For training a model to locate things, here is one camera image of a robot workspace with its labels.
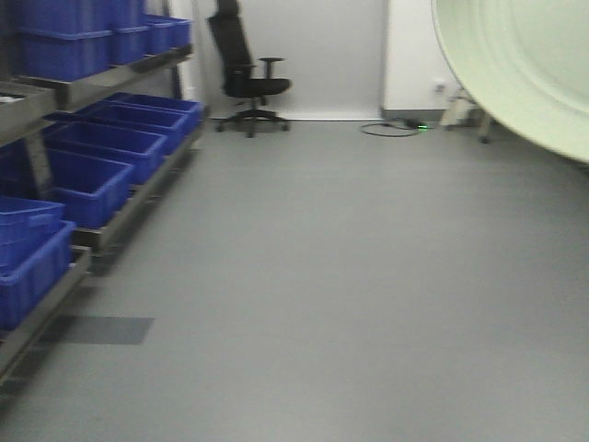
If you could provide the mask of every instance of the white wall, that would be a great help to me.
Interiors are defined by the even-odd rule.
[[[271,97],[269,109],[292,119],[378,117],[387,0],[240,3],[252,56],[286,58],[276,65],[275,74],[293,80],[290,91]],[[205,22],[215,11],[215,1],[194,4],[213,116],[234,113],[236,101],[222,93],[219,56]]]
[[[458,83],[447,66],[433,26],[431,0],[389,3],[385,91],[386,110],[445,109]],[[435,83],[445,92],[434,92]]]

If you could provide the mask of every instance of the white round object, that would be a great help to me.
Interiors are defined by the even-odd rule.
[[[589,161],[589,1],[433,0],[456,77],[493,118]]]

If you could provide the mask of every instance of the plastic crate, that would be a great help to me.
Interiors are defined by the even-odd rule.
[[[144,58],[148,29],[147,26],[115,29],[110,38],[110,63],[127,64]]]
[[[62,204],[0,197],[0,272],[18,267],[57,231],[63,215]]]
[[[77,34],[109,28],[109,2],[105,0],[17,0],[21,28]]]
[[[188,120],[184,127],[185,134],[190,133],[202,120],[202,104],[198,101],[167,99],[164,97],[152,97],[150,95],[134,95],[124,92],[111,95],[105,101],[135,106],[142,109],[159,109],[186,113]]]
[[[143,184],[161,166],[165,143],[164,135],[87,122],[65,125],[45,138],[51,149],[131,164],[133,184]]]
[[[75,223],[59,229],[14,271],[0,273],[0,330],[14,330],[67,271]]]
[[[146,16],[146,19],[147,21],[151,22],[172,23],[172,25],[174,25],[174,28],[171,32],[172,35],[170,42],[172,47],[180,48],[182,46],[186,46],[187,44],[191,44],[192,20],[151,15]]]
[[[171,154],[184,138],[188,115],[171,110],[139,109],[122,104],[99,102],[79,112],[92,122],[163,134],[167,137],[164,153]]]
[[[145,0],[110,0],[112,29],[137,28],[145,24]]]
[[[145,24],[149,27],[147,37],[147,52],[162,53],[173,47],[174,23],[171,21],[148,19]]]
[[[74,81],[109,68],[109,30],[78,34],[20,31],[27,76]]]
[[[65,219],[101,228],[129,198],[132,166],[53,149],[47,154]]]

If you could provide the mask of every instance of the chair armrest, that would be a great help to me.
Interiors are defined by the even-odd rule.
[[[272,64],[275,62],[284,61],[284,59],[280,58],[280,57],[263,57],[263,58],[259,58],[259,60],[266,64],[264,71],[266,73],[267,79],[272,78]]]

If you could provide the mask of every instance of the black office chair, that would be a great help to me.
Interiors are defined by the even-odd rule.
[[[290,80],[285,78],[272,78],[272,66],[274,62],[283,58],[260,58],[265,65],[265,78],[252,78],[251,73],[255,67],[249,55],[248,43],[239,19],[239,5],[237,0],[217,0],[217,12],[209,17],[209,27],[213,33],[221,58],[225,83],[223,89],[228,97],[237,99],[249,99],[251,107],[243,110],[230,118],[220,121],[216,127],[217,132],[224,130],[226,122],[248,121],[248,137],[256,134],[256,120],[269,120],[280,122],[284,131],[290,129],[288,120],[276,115],[276,112],[258,109],[258,99],[261,105],[267,104],[266,96],[283,93],[291,86]]]

